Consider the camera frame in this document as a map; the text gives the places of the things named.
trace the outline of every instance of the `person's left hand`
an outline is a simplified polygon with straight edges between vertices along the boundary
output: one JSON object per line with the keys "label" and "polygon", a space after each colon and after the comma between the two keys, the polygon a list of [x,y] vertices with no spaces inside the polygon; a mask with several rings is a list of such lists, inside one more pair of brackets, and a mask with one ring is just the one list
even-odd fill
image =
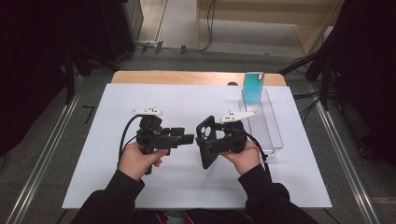
{"label": "person's left hand", "polygon": [[168,150],[158,149],[148,155],[144,155],[141,151],[143,149],[136,142],[126,145],[122,152],[119,170],[139,181],[151,165],[159,167],[164,156]]}

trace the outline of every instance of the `person's right hand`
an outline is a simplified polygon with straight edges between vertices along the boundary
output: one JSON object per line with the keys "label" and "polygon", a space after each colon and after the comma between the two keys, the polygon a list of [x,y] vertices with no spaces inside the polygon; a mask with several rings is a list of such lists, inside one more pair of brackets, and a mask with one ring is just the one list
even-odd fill
{"label": "person's right hand", "polygon": [[260,164],[259,149],[248,140],[245,149],[240,153],[220,152],[220,155],[231,161],[240,175]]}

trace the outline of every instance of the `wooden tabletop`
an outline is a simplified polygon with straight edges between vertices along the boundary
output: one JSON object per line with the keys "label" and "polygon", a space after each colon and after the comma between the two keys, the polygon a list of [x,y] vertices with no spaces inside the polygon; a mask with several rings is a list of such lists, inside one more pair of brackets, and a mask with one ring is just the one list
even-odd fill
{"label": "wooden tabletop", "polygon": [[[244,77],[245,73],[119,71],[114,74],[111,83],[227,85],[229,82],[235,82],[243,86]],[[286,86],[286,82],[280,74],[265,74],[264,85]]]}

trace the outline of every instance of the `hand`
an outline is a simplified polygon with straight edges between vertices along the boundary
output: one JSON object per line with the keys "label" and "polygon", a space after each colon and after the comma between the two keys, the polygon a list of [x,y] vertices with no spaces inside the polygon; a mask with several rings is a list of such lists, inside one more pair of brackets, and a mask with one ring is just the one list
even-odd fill
{"label": "hand", "polygon": [[240,153],[220,152],[220,155],[231,161],[240,175],[260,164],[259,149],[248,140],[245,149]]}
{"label": "hand", "polygon": [[126,145],[123,150],[120,160],[119,170],[139,181],[151,165],[159,167],[164,156],[168,150],[158,149],[150,154],[144,155],[141,150],[142,147],[136,142]]}

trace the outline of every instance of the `black jacket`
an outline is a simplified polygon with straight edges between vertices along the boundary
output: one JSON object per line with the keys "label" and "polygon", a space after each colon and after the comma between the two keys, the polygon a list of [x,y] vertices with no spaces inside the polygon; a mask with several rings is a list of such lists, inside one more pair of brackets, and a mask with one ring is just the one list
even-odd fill
{"label": "black jacket", "polygon": [[[272,183],[261,165],[238,180],[247,193],[246,209],[255,223],[317,223],[290,202],[286,188]],[[73,223],[132,223],[134,200],[144,186],[143,181],[136,182],[117,170],[106,189],[91,194]]]}

